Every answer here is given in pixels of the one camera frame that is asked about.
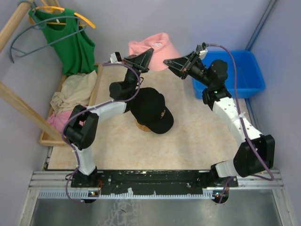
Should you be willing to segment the pink cap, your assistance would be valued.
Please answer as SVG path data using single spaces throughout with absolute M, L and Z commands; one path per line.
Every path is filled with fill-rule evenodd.
M 149 63 L 149 69 L 155 72 L 165 70 L 168 66 L 163 62 L 167 59 L 180 58 L 181 55 L 171 42 L 167 33 L 158 33 L 142 41 L 130 41 L 128 43 L 129 55 L 139 55 L 150 48 L 153 54 Z

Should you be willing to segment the black baseball cap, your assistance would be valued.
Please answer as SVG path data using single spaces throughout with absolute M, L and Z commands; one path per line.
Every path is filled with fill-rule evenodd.
M 130 111 L 138 124 L 156 134 L 168 132 L 174 118 L 166 106 L 165 97 L 151 87 L 141 88 L 131 102 Z

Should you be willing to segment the wooden hat stand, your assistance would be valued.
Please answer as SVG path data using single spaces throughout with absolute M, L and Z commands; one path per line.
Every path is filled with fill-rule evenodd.
M 151 130 L 150 130 L 147 126 L 141 125 L 141 124 L 137 121 L 137 119 L 135 119 L 135 124 L 136 124 L 137 128 L 140 129 L 140 130 L 142 130 L 142 131 L 144 131 L 144 132 L 151 132 Z

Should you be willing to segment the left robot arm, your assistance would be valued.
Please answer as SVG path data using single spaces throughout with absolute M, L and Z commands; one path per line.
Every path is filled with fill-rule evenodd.
M 82 174 L 81 181 L 88 187 L 98 181 L 96 165 L 92 155 L 92 144 L 95 140 L 99 123 L 115 115 L 125 113 L 130 103 L 138 94 L 140 75 L 149 71 L 149 63 L 153 55 L 150 48 L 137 56 L 125 57 L 122 63 L 106 63 L 103 66 L 123 66 L 127 73 L 123 81 L 113 82 L 109 87 L 112 100 L 83 107 L 76 106 L 69 120 L 63 126 L 61 136 L 63 141 L 74 151 L 77 159 L 76 171 Z

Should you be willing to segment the wooden clothes rack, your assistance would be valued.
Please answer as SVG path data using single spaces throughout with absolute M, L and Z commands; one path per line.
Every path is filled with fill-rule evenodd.
M 15 30 L 23 20 L 27 11 L 29 11 L 30 7 L 34 6 L 34 0 L 22 0 L 19 3 L 17 9 L 14 11 L 10 19 L 7 21 L 5 26 L 0 32 L 0 52 L 4 49 L 11 36 L 14 34 Z M 59 6 L 41 6 L 37 8 L 53 8 L 56 10 L 63 11 L 64 8 Z M 75 15 L 81 20 L 85 21 L 86 24 L 91 26 L 93 29 L 96 26 L 86 17 L 81 14 L 75 13 Z M 96 84 L 91 93 L 89 104 L 94 104 L 96 101 L 100 80 L 102 76 L 103 66 L 101 64 L 96 64 L 98 66 L 98 74 Z M 27 103 L 25 103 L 15 92 L 13 92 L 8 86 L 6 86 L 3 82 L 0 82 L 0 97 L 6 101 L 9 105 L 15 108 L 18 112 L 24 115 L 26 118 L 35 123 L 40 129 L 42 129 L 42 133 L 39 139 L 39 143 L 43 146 L 67 146 L 67 144 L 62 140 L 59 132 L 52 127 L 42 116 L 40 116 L 36 111 L 34 111 Z

